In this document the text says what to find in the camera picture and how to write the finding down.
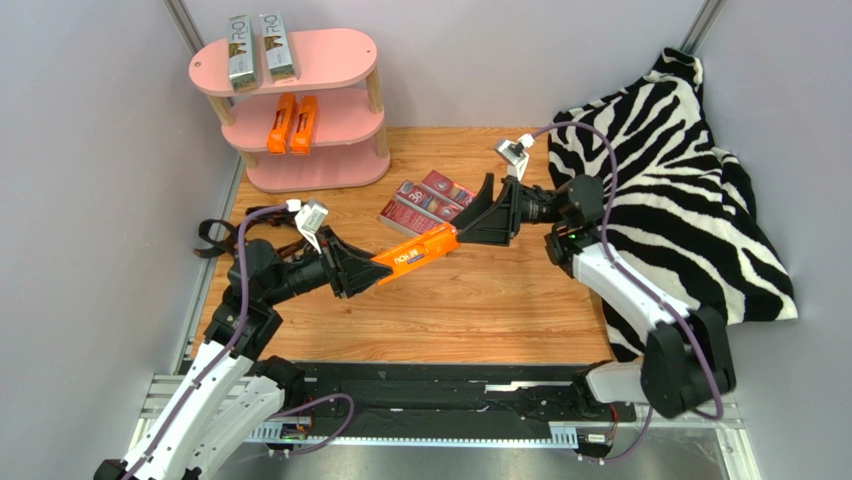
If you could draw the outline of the orange toothpaste box diagonal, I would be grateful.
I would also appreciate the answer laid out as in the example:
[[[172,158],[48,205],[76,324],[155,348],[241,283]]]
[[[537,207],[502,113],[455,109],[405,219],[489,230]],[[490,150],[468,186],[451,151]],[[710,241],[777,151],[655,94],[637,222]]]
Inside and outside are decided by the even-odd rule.
[[[298,104],[294,130],[290,140],[290,152],[294,155],[309,155],[319,123],[319,101],[315,95],[303,96]]]

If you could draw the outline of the teal silver toothpaste box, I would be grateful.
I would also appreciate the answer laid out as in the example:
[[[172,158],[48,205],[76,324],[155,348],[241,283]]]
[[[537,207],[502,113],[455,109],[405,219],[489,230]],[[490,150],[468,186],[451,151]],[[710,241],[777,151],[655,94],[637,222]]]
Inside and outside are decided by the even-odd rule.
[[[258,87],[255,35],[249,15],[230,17],[226,23],[228,79],[236,93]]]

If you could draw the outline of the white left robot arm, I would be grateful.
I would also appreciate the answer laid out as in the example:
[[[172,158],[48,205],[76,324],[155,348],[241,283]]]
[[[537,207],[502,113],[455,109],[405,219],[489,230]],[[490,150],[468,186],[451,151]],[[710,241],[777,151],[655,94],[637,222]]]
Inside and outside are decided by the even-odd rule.
[[[283,322],[276,305],[323,286],[352,297],[393,273],[328,226],[317,237],[289,259],[263,239],[238,247],[231,285],[179,389],[144,438],[103,461],[95,478],[210,479],[268,417],[303,403],[303,372],[261,357]]]

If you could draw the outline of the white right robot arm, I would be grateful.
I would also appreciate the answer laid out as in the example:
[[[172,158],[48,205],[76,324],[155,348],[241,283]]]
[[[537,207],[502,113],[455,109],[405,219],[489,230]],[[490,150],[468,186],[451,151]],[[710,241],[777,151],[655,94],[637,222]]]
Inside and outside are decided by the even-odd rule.
[[[691,308],[628,265],[607,238],[609,213],[600,179],[580,175],[556,190],[512,176],[499,194],[487,175],[453,220],[460,243],[507,246],[524,223],[548,224],[550,262],[586,285],[627,323],[644,349],[633,362],[602,362],[573,378],[582,411],[602,404],[647,404],[665,418],[696,412],[736,386],[726,322],[710,306]]]

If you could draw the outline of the orange toothpaste box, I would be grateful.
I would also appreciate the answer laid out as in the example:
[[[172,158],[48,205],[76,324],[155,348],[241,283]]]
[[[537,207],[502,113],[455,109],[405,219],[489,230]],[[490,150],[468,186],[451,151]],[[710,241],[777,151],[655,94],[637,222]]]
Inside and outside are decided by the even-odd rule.
[[[455,226],[443,223],[374,256],[372,261],[392,270],[389,276],[379,280],[377,284],[384,285],[394,281],[456,250],[460,246],[457,233]]]
[[[287,153],[287,147],[292,133],[294,118],[298,110],[296,95],[283,93],[279,96],[272,127],[267,135],[266,146],[270,154]]]

